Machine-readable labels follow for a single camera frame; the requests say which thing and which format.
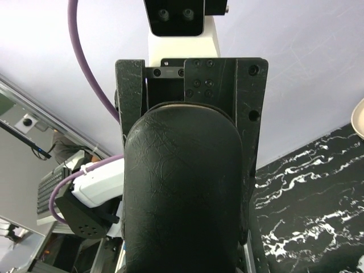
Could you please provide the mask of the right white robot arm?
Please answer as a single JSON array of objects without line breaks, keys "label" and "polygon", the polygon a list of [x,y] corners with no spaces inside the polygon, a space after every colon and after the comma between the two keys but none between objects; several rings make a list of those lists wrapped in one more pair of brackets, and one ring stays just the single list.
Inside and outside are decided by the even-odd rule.
[{"label": "right white robot arm", "polygon": [[83,165],[49,203],[84,238],[245,243],[268,61],[118,60],[115,71],[124,152]]}]

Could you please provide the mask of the black glasses case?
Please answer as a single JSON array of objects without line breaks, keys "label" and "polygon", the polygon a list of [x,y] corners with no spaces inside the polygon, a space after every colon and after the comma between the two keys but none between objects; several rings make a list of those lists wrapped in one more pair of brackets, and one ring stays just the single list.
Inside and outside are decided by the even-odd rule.
[{"label": "black glasses case", "polygon": [[174,103],[149,110],[125,143],[127,272],[234,272],[242,141],[230,111]]}]

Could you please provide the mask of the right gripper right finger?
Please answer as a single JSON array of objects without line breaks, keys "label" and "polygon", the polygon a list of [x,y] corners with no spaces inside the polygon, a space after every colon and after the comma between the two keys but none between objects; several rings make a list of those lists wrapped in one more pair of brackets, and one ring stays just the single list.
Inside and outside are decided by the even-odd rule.
[{"label": "right gripper right finger", "polygon": [[261,57],[199,58],[184,62],[185,100],[211,105],[233,120],[243,148],[243,182],[240,244],[249,233],[249,203],[255,174],[260,119],[268,74],[268,61]]}]

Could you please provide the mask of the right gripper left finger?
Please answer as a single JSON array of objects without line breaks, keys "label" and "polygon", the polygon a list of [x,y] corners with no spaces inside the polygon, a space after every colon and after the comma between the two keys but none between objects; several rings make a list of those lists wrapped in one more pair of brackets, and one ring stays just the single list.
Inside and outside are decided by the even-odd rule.
[{"label": "right gripper left finger", "polygon": [[118,60],[115,64],[117,105],[123,148],[131,128],[146,111],[146,66],[144,60]]}]

